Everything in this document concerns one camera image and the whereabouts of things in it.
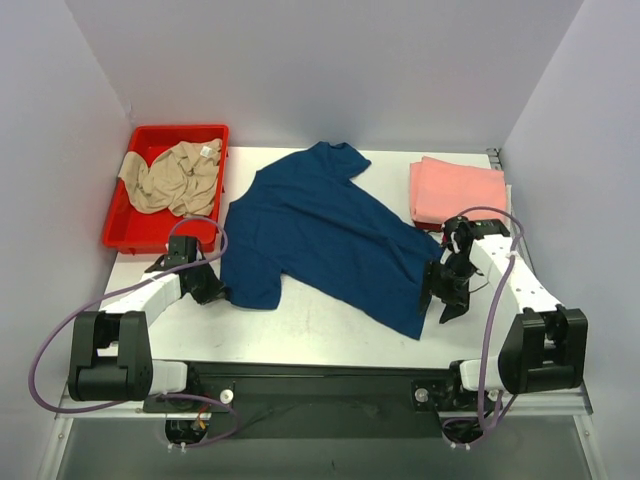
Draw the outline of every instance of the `blue t-shirt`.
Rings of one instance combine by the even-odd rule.
[[[221,279],[231,303],[275,309],[286,273],[420,338],[424,265],[442,251],[351,183],[370,164],[346,143],[320,142],[258,171],[225,223]]]

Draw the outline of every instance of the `screw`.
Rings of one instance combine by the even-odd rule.
[[[426,388],[419,388],[416,390],[415,397],[419,403],[424,403],[429,400],[429,392]]]
[[[220,401],[225,405],[229,405],[233,400],[233,392],[228,388],[220,392]]]

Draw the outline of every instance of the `gray floor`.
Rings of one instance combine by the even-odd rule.
[[[512,417],[472,451],[420,440],[227,440],[169,453],[157,420],[74,421],[58,479],[590,478],[572,417]]]

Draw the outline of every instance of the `red plastic tray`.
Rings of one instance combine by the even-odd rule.
[[[229,128],[226,125],[148,125],[138,127],[131,136],[128,150],[137,152],[145,159],[147,165],[151,165],[151,162],[159,154],[178,142],[204,143],[215,138],[222,139],[222,148],[220,150],[218,185],[213,211],[209,217],[217,221],[229,144]],[[180,220],[182,217],[176,217],[169,210],[152,214],[138,212],[129,203],[124,182],[118,179],[118,185],[107,214],[102,242],[105,246],[117,248],[122,253],[165,253],[169,231]],[[213,225],[194,221],[181,227],[178,233],[198,237],[205,252],[213,251],[217,234]]]

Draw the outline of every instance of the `pink towel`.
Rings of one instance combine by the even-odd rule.
[[[410,168],[409,202],[414,222],[440,225],[465,208],[478,205],[507,209],[504,172],[430,157],[422,157],[422,162],[412,163]],[[503,220],[501,215],[482,210],[466,216],[470,220]]]

